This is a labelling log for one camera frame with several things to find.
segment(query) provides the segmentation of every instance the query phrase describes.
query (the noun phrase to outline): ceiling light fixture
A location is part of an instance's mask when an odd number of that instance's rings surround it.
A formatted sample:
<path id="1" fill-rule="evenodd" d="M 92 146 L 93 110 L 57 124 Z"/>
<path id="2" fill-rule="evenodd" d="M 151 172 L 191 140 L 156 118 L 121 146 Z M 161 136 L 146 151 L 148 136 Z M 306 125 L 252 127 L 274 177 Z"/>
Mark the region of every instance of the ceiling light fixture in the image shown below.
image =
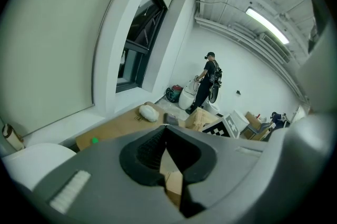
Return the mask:
<path id="1" fill-rule="evenodd" d="M 285 45 L 289 43 L 288 38 L 286 38 L 278 28 L 276 28 L 272 23 L 270 23 L 265 17 L 260 15 L 258 12 L 249 7 L 246 11 L 246 14 L 251 16 L 256 21 L 260 22 L 263 26 L 265 26 L 268 30 L 270 30 L 271 33 L 274 34 L 276 38 L 281 41 L 282 44 Z"/>

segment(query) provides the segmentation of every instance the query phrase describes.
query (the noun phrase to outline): window sill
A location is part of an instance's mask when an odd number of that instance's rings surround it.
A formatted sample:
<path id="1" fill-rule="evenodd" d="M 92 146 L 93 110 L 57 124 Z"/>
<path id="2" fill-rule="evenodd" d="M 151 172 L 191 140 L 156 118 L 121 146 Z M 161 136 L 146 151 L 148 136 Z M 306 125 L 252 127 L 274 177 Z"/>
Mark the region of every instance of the window sill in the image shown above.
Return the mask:
<path id="1" fill-rule="evenodd" d="M 135 87 L 126 91 L 118 92 L 115 96 L 115 115 L 133 109 L 134 107 L 151 100 L 152 94 L 145 89 Z"/>
<path id="2" fill-rule="evenodd" d="M 99 126 L 104 120 L 105 117 L 100 116 L 93 106 L 36 130 L 25 136 L 23 143 L 25 147 L 44 142 L 71 146 L 77 136 Z"/>
<path id="3" fill-rule="evenodd" d="M 132 88 L 136 88 L 138 85 L 136 83 L 125 83 L 116 86 L 116 93 L 120 93 L 122 91 L 128 91 Z"/>

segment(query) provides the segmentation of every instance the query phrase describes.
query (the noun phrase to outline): ceiling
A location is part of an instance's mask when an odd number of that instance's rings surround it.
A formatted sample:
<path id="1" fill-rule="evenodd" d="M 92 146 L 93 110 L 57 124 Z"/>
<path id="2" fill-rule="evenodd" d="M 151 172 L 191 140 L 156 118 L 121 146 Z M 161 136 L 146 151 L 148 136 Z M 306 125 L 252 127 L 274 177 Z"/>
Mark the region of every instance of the ceiling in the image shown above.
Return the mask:
<path id="1" fill-rule="evenodd" d="M 286 48 L 292 62 L 284 66 L 294 77 L 294 73 L 308 58 L 308 39 L 313 27 L 311 0 L 200 0 L 214 4 L 200 3 L 199 17 L 213 25 L 230 26 L 239 23 L 255 34 L 268 32 L 259 22 L 245 12 L 252 7 L 272 22 L 288 39 Z"/>

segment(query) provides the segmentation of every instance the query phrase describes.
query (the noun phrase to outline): window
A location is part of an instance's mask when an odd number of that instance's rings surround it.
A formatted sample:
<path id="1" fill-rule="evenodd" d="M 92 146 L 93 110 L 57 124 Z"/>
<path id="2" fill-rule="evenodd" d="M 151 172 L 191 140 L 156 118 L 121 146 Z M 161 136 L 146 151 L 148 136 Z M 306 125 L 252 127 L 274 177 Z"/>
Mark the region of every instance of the window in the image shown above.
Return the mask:
<path id="1" fill-rule="evenodd" d="M 141 87 L 166 7 L 163 0 L 142 0 L 127 34 L 116 92 Z"/>

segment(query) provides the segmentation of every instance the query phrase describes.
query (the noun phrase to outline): tan box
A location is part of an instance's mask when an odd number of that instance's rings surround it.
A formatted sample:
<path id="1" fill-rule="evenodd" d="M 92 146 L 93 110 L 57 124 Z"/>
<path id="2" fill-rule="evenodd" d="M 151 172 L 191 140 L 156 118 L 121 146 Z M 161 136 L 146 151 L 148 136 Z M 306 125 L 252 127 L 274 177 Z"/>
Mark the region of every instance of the tan box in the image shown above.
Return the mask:
<path id="1" fill-rule="evenodd" d="M 201 131 L 205 124 L 210 124 L 217 121 L 219 118 L 211 113 L 197 108 L 191 115 L 185 120 L 185 127 L 196 131 Z"/>
<path id="2" fill-rule="evenodd" d="M 245 118 L 248 119 L 249 123 L 252 125 L 253 128 L 259 130 L 261 127 L 261 122 L 254 117 L 250 112 L 247 112 L 245 115 Z M 248 140 L 256 140 L 260 141 L 262 137 L 265 135 L 265 133 L 268 131 L 268 128 L 266 128 L 261 134 L 259 135 L 253 135 L 253 132 L 249 129 L 243 132 L 243 135 L 248 139 Z"/>

